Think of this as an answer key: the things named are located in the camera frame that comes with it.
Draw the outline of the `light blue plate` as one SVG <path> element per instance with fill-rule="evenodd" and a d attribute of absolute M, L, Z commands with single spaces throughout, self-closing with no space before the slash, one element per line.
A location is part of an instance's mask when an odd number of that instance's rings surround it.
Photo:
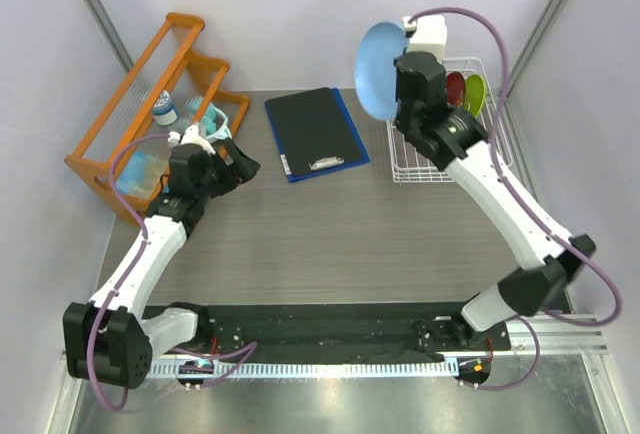
<path fill-rule="evenodd" d="M 362 38 L 354 63 L 355 91 L 360 105 L 373 119 L 395 118 L 396 70 L 394 60 L 408 45 L 404 29 L 384 21 L 372 26 Z"/>

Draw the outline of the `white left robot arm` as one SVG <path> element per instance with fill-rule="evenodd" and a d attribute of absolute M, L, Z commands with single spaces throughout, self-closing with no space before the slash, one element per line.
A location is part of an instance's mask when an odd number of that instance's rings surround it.
<path fill-rule="evenodd" d="M 73 302 L 63 314 L 67 371 L 74 378 L 135 389 L 154 358 L 180 345 L 200 353 L 212 343 L 213 327 L 203 306 L 175 302 L 153 318 L 143 314 L 208 202 L 252 180 L 260 165 L 230 138 L 189 132 L 176 140 L 166 185 L 139 218 L 135 244 L 86 303 Z"/>

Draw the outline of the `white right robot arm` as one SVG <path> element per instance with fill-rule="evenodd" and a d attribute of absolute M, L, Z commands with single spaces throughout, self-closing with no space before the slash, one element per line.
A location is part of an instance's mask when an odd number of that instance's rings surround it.
<path fill-rule="evenodd" d="M 406 142 L 461 186 L 492 221 L 518 267 L 461 308 L 451 325 L 457 345 L 472 349 L 488 330 L 516 315 L 532 316 L 562 292 L 596 250 L 586 234 L 572 235 L 557 222 L 543 231 L 516 202 L 530 194 L 499 155 L 492 154 L 482 124 L 447 102 L 446 71 L 427 52 L 407 52 L 394 61 L 397 115 Z"/>

